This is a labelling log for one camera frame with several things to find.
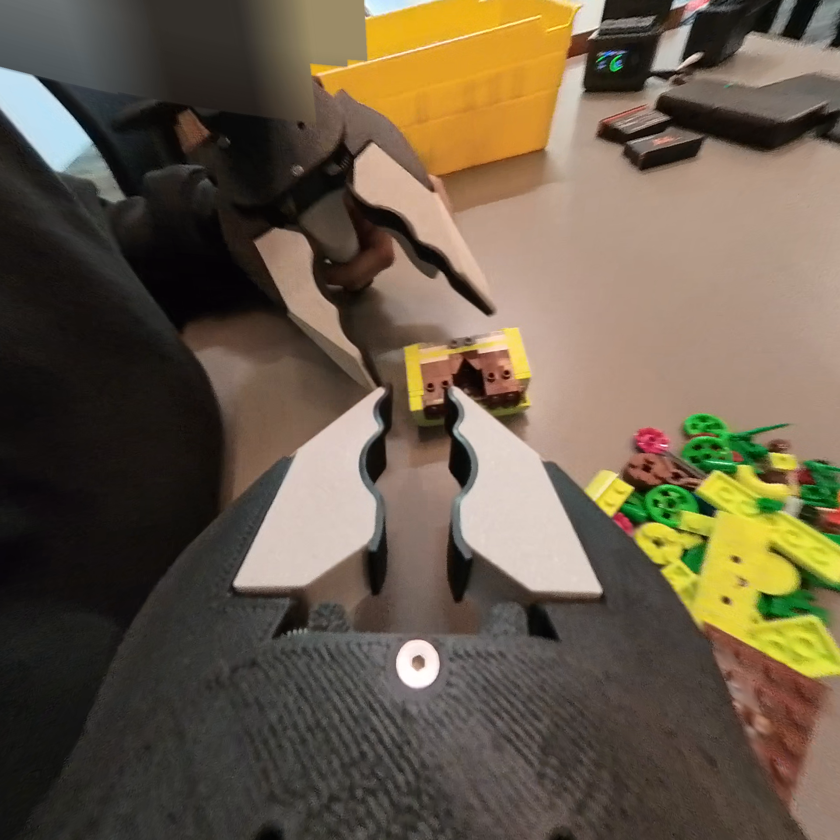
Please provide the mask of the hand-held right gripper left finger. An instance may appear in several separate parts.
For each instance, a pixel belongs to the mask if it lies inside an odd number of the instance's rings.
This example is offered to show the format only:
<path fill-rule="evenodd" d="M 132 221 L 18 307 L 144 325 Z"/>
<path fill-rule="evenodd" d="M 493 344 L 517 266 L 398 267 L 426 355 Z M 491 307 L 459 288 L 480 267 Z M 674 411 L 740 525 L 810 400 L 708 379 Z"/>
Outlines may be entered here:
<path fill-rule="evenodd" d="M 379 387 L 299 447 L 233 579 L 243 595 L 355 612 L 387 569 L 386 466 L 392 390 Z"/>

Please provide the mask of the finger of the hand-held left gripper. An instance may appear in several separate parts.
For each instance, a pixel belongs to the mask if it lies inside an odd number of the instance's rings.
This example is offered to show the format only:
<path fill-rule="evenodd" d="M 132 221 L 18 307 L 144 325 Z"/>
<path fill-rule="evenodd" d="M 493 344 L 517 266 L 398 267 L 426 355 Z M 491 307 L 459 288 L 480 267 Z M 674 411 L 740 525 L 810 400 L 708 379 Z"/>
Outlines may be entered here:
<path fill-rule="evenodd" d="M 255 239 L 255 247 L 289 319 L 356 384 L 378 388 L 361 350 L 345 333 L 339 310 L 319 287 L 307 237 L 273 227 Z"/>
<path fill-rule="evenodd" d="M 485 315 L 497 312 L 482 268 L 433 187 L 368 143 L 353 159 L 350 194 L 363 217 L 393 236 L 418 271 L 444 278 Z"/>

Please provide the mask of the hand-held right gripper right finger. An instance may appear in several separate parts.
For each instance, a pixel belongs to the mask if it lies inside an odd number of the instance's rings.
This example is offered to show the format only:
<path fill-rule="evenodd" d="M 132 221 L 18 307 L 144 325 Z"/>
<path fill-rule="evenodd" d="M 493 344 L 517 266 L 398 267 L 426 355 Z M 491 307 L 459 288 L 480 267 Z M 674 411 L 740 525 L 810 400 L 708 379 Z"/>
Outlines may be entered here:
<path fill-rule="evenodd" d="M 458 486 L 447 546 L 454 601 L 487 610 L 600 600 L 602 584 L 539 454 L 457 386 L 445 407 Z"/>

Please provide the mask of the lime curved brick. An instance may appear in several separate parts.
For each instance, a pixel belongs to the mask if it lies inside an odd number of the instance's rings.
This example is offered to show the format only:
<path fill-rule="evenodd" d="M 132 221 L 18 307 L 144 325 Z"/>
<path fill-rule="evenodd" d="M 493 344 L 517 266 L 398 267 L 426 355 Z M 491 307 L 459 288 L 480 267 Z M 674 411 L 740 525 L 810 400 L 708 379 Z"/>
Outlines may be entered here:
<path fill-rule="evenodd" d="M 598 471 L 584 488 L 584 493 L 609 518 L 614 518 L 634 493 L 634 487 L 609 469 Z"/>

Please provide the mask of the lime brick box with brown bricks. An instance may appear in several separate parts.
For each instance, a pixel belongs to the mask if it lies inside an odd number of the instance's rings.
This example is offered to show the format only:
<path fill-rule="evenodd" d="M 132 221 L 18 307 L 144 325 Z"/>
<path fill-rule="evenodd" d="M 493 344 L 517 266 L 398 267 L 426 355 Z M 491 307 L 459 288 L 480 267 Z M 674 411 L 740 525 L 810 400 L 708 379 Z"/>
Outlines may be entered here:
<path fill-rule="evenodd" d="M 530 408 L 531 365 L 518 328 L 415 343 L 403 350 L 407 399 L 417 426 L 441 426 L 446 391 L 458 387 L 494 417 Z"/>

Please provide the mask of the long lime toy plate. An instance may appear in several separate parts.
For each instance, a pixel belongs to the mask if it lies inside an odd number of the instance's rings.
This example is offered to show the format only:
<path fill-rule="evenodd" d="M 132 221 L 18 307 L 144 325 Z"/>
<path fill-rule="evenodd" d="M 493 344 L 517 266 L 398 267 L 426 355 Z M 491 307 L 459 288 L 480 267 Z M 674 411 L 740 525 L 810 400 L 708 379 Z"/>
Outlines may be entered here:
<path fill-rule="evenodd" d="M 785 490 L 764 490 L 756 479 L 750 486 L 741 480 L 713 471 L 696 493 L 717 511 L 734 515 L 758 530 L 759 542 L 831 585 L 839 583 L 838 544 L 792 516 L 784 507 L 764 511 L 761 500 L 785 504 Z"/>

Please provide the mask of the brown toy plate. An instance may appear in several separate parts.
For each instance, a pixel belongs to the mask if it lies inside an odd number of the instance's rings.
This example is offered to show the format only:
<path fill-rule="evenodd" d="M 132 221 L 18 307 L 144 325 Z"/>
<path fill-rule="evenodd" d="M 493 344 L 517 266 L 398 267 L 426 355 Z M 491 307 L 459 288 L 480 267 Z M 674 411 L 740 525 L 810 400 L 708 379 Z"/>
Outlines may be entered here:
<path fill-rule="evenodd" d="M 756 759 L 791 809 L 828 686 L 717 627 L 705 632 Z"/>

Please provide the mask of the person's left forearm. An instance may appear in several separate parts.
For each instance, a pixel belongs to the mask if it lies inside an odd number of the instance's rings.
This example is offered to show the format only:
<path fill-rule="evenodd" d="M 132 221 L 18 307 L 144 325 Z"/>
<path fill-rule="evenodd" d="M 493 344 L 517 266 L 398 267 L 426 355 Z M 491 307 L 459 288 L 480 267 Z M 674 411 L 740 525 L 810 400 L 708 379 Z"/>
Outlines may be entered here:
<path fill-rule="evenodd" d="M 150 171 L 139 195 L 99 203 L 123 257 L 180 332 L 200 319 L 275 306 L 231 255 L 217 188 L 201 165 Z"/>

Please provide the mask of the person's left hand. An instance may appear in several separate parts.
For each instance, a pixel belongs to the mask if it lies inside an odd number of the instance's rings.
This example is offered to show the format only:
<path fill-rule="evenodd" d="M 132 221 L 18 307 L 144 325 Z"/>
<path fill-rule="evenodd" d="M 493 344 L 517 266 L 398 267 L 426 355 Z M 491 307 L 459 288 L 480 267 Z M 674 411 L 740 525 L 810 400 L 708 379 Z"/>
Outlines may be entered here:
<path fill-rule="evenodd" d="M 360 251 L 350 261 L 331 261 L 318 246 L 314 246 L 314 267 L 319 281 L 327 287 L 348 293 L 362 292 L 393 265 L 395 258 L 391 236 L 366 219 L 360 206 L 350 194 L 343 197 Z"/>

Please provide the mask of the yellow box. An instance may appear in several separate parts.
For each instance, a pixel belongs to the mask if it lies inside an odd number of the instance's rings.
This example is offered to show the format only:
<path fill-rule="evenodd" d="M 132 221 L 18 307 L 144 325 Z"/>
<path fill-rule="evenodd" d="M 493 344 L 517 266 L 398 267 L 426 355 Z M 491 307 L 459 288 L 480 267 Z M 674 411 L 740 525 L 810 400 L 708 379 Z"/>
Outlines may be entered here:
<path fill-rule="evenodd" d="M 366 19 L 367 61 L 312 65 L 385 115 L 443 176 L 540 151 L 580 5 L 441 1 Z"/>

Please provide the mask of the pile of small toy bricks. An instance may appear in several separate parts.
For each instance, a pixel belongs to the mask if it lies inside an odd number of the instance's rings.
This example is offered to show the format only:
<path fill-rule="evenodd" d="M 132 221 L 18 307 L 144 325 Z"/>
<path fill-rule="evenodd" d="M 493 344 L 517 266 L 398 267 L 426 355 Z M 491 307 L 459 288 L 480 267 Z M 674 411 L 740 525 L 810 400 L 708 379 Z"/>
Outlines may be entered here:
<path fill-rule="evenodd" d="M 784 437 L 763 439 L 788 426 L 779 423 L 737 430 L 719 416 L 695 413 L 684 421 L 685 439 L 677 448 L 660 429 L 642 427 L 634 436 L 636 453 L 616 472 L 634 492 L 612 520 L 658 567 L 696 625 L 690 604 L 719 513 L 698 497 L 697 489 L 711 472 L 726 473 L 749 486 L 759 480 L 764 490 L 785 489 L 789 493 L 785 504 L 761 500 L 760 508 L 784 507 L 838 544 L 838 465 L 824 459 L 800 461 Z M 801 588 L 788 595 L 761 595 L 764 622 L 810 615 L 832 635 L 830 616 L 818 605 L 817 593 L 838 592 L 838 585 L 793 565 L 801 573 Z"/>

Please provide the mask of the black battery pack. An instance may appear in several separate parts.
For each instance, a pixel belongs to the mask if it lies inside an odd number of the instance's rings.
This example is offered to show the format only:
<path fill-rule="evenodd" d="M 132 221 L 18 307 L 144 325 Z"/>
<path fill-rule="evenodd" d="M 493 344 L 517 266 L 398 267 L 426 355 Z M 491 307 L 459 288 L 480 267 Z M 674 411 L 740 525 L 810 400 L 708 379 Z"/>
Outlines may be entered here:
<path fill-rule="evenodd" d="M 702 133 L 672 126 L 664 132 L 625 143 L 623 155 L 643 172 L 696 158 L 705 140 Z"/>
<path fill-rule="evenodd" d="M 638 106 L 602 119 L 598 122 L 595 137 L 624 145 L 662 133 L 672 122 L 669 116 L 655 108 Z"/>

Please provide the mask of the person's black clothing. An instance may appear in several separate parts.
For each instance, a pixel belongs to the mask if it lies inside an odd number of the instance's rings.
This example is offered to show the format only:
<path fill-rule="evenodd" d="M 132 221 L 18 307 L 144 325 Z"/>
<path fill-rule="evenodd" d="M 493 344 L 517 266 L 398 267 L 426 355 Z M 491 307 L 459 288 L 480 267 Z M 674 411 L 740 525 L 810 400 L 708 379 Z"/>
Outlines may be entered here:
<path fill-rule="evenodd" d="M 213 387 L 100 198 L 2 114 L 2 838 L 60 773 L 148 593 L 217 513 Z"/>

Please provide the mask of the black charger with display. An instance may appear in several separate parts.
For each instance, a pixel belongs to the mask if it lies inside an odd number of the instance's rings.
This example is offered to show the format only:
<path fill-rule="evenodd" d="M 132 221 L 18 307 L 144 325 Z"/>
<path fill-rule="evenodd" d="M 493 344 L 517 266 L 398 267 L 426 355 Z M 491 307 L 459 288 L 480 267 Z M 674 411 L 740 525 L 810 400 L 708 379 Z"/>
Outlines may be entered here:
<path fill-rule="evenodd" d="M 662 35 L 656 16 L 606 19 L 587 40 L 585 92 L 638 92 Z"/>

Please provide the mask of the long black case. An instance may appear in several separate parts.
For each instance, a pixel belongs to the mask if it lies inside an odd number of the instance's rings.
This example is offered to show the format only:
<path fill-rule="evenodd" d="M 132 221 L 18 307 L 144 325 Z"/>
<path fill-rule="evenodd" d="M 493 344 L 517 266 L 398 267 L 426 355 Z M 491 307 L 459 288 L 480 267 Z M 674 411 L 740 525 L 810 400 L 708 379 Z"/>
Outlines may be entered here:
<path fill-rule="evenodd" d="M 839 79 L 806 73 L 755 87 L 695 78 L 662 92 L 655 107 L 681 128 L 770 151 L 834 126 Z"/>

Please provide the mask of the black power adapter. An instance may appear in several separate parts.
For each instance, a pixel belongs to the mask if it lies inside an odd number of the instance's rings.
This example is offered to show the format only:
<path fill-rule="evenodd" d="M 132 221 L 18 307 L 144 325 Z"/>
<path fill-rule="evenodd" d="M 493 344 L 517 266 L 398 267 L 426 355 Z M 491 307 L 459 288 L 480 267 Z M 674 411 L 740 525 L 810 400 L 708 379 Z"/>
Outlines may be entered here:
<path fill-rule="evenodd" d="M 701 54 L 697 67 L 717 67 L 740 49 L 759 13 L 753 2 L 709 2 L 696 14 L 681 61 Z"/>

